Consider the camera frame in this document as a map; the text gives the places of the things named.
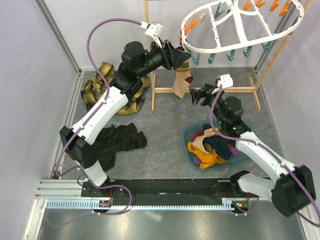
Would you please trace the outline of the maroon beige striped sock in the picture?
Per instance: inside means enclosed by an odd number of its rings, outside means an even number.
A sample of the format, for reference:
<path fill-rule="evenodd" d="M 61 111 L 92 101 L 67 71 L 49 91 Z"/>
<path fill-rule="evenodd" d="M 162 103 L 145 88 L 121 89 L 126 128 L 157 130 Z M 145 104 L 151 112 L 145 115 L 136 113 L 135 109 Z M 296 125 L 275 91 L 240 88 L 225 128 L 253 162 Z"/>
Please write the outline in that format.
<path fill-rule="evenodd" d="M 198 148 L 200 151 L 202 151 L 204 153 L 208 153 L 204 148 L 203 141 L 205 138 L 212 137 L 212 136 L 218 136 L 219 132 L 216 132 L 215 130 L 217 130 L 217 129 L 216 128 L 215 129 L 208 128 L 205 130 L 201 130 L 201 131 L 195 133 L 194 135 L 192 135 L 191 136 L 192 146 L 195 148 Z"/>
<path fill-rule="evenodd" d="M 182 99 L 194 80 L 190 72 L 189 59 L 185 60 L 183 64 L 174 71 L 174 74 L 175 81 L 172 90 L 177 98 Z"/>

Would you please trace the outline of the navy blue sock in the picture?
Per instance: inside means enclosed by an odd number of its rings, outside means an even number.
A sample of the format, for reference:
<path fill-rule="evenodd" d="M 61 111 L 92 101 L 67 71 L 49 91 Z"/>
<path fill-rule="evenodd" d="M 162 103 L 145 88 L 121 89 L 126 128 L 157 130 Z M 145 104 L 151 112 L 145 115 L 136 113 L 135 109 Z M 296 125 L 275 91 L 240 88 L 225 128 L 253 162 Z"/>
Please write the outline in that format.
<path fill-rule="evenodd" d="M 218 137 L 216 141 L 215 152 L 224 160 L 229 160 L 232 157 L 232 152 L 226 139 Z"/>
<path fill-rule="evenodd" d="M 216 134 L 219 131 L 218 128 L 212 127 L 210 124 L 204 124 L 202 128 L 203 128 L 204 133 Z"/>

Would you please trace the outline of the mustard yellow sock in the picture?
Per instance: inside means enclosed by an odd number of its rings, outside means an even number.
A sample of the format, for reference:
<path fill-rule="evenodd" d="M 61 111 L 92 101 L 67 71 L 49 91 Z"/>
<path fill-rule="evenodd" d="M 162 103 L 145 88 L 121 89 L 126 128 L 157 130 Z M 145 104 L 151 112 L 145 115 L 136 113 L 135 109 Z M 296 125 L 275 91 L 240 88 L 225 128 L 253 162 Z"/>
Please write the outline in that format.
<path fill-rule="evenodd" d="M 216 164 L 225 164 L 227 162 L 216 153 L 215 149 L 212 149 L 209 153 L 199 150 L 197 156 L 201 160 L 201 163 L 199 164 L 200 169 L 207 169 Z"/>
<path fill-rule="evenodd" d="M 193 146 L 193 143 L 191 141 L 187 143 L 187 150 L 195 154 L 201 161 L 207 160 L 208 154 Z"/>

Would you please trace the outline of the maroon purple striped sock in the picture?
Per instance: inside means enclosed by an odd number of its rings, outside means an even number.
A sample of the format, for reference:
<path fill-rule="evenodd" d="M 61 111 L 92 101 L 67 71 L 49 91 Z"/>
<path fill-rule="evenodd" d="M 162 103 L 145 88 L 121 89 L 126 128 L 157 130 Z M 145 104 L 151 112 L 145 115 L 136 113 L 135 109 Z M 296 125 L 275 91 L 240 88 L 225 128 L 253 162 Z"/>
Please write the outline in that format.
<path fill-rule="evenodd" d="M 193 159 L 193 162 L 194 162 L 195 164 L 200 165 L 200 164 L 202 163 L 202 160 L 201 160 L 197 155 L 195 155 L 195 157 L 194 157 L 194 159 Z"/>
<path fill-rule="evenodd" d="M 232 146 L 231 144 L 228 144 L 229 149 L 231 151 L 231 153 L 236 157 L 238 156 L 241 152 L 234 146 Z"/>

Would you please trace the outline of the white oval clip hanger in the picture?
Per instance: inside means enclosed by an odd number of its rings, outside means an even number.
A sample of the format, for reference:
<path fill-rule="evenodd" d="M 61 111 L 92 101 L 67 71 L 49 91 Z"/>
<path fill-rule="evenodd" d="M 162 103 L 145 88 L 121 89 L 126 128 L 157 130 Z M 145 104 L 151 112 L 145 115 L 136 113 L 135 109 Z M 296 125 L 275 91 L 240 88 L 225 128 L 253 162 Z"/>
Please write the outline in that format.
<path fill-rule="evenodd" d="M 227 59 L 229 61 L 233 61 L 235 52 L 238 49 L 242 49 L 243 55 L 247 58 L 251 55 L 252 47 L 255 45 L 261 45 L 263 51 L 268 52 L 274 41 L 291 35 L 302 23 L 302 20 L 305 16 L 305 9 L 298 0 L 287 0 L 280 10 L 279 16 L 283 17 L 285 14 L 287 14 L 290 7 L 294 7 L 294 9 L 298 11 L 297 17 L 287 29 L 275 33 L 271 31 L 269 25 L 264 19 L 263 14 L 260 12 L 258 4 L 255 1 L 248 0 L 245 3 L 245 7 L 240 8 L 237 0 L 216 0 L 199 6 L 183 19 L 179 37 L 180 42 L 189 53 L 197 54 L 197 57 L 192 57 L 195 65 L 199 64 L 201 54 L 209 55 L 208 63 L 212 64 L 215 59 L 215 55 L 219 53 L 226 53 Z M 210 48 L 192 46 L 190 41 L 188 41 L 188 34 L 202 20 L 204 20 L 206 16 L 209 16 L 209 22 L 211 24 L 211 31 L 213 32 L 215 46 Z M 266 36 L 257 37 L 252 40 L 248 39 L 245 33 L 242 19 L 243 16 L 256 17 Z M 225 23 L 229 19 L 233 19 L 235 34 L 238 42 L 229 45 L 223 45 L 218 31 L 218 26 Z"/>

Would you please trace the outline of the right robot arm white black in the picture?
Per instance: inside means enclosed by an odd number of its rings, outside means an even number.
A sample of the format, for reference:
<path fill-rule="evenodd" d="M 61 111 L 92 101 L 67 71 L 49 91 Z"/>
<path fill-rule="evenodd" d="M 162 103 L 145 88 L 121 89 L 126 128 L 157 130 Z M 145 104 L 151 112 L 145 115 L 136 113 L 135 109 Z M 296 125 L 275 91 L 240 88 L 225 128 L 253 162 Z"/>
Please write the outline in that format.
<path fill-rule="evenodd" d="M 311 170 L 305 165 L 296 166 L 275 153 L 264 144 L 242 119 L 244 110 L 237 97 L 223 98 L 221 86 L 205 84 L 200 89 L 190 88 L 191 101 L 209 106 L 209 117 L 220 124 L 219 134 L 230 141 L 240 152 L 246 154 L 267 174 L 257 177 L 247 171 L 236 175 L 229 184 L 229 191 L 235 197 L 251 193 L 267 201 L 284 216 L 299 213 L 308 205 L 320 212 L 316 204 L 316 191 Z"/>

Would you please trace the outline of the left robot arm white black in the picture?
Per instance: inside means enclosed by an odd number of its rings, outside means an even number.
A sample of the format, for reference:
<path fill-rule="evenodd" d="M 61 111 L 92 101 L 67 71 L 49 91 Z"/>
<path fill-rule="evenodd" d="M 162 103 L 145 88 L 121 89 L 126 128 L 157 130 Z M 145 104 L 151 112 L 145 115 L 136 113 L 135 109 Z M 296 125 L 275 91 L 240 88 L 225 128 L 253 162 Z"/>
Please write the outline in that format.
<path fill-rule="evenodd" d="M 164 67 L 176 70 L 191 54 L 175 48 L 170 41 L 151 43 L 146 50 L 138 41 L 129 42 L 121 54 L 121 64 L 108 89 L 92 109 L 72 127 L 63 126 L 59 132 L 63 150 L 82 168 L 91 181 L 92 191 L 99 197 L 110 191 L 108 175 L 103 170 L 98 151 L 93 144 L 107 122 L 125 106 L 143 86 L 142 78 Z"/>

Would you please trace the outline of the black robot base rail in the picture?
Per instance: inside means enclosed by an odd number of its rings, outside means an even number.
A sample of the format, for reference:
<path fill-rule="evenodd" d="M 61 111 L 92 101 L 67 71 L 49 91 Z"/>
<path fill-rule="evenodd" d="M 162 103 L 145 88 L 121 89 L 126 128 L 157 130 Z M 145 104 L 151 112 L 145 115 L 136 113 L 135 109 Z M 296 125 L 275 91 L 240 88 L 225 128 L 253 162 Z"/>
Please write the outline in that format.
<path fill-rule="evenodd" d="M 223 198 L 246 199 L 247 194 L 227 178 L 176 178 L 176 179 L 115 179 L 108 189 L 96 189 L 84 182 L 82 197 L 112 197 L 113 204 L 127 205 L 217 205 Z"/>

